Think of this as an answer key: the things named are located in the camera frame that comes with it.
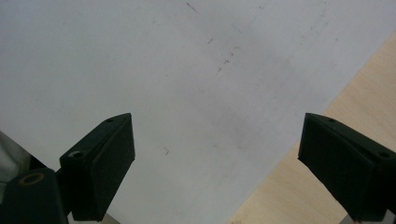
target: white board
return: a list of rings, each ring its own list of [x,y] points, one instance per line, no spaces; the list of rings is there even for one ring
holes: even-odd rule
[[[396,1],[0,2],[0,130],[53,169],[131,112],[121,223],[224,223],[396,28]]]

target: white tabletop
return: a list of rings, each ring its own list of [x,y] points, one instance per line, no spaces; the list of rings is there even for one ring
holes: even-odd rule
[[[0,130],[53,169],[133,114],[121,223],[224,223],[396,28],[388,1],[1,1]]]

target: wooden surface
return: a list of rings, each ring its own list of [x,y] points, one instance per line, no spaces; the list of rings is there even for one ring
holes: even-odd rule
[[[335,98],[324,115],[396,149],[396,32]],[[299,143],[228,221],[339,223],[347,214],[297,161]]]

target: light wood panel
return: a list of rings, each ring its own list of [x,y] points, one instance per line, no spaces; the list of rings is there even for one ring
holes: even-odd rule
[[[324,115],[396,149],[396,32],[334,99]],[[299,143],[228,221],[339,223],[347,214],[297,160]]]

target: wooden table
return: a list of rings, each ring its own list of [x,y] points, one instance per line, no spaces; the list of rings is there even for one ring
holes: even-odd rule
[[[396,32],[324,111],[396,149]],[[229,219],[229,224],[339,223],[346,211],[297,161],[296,143]]]

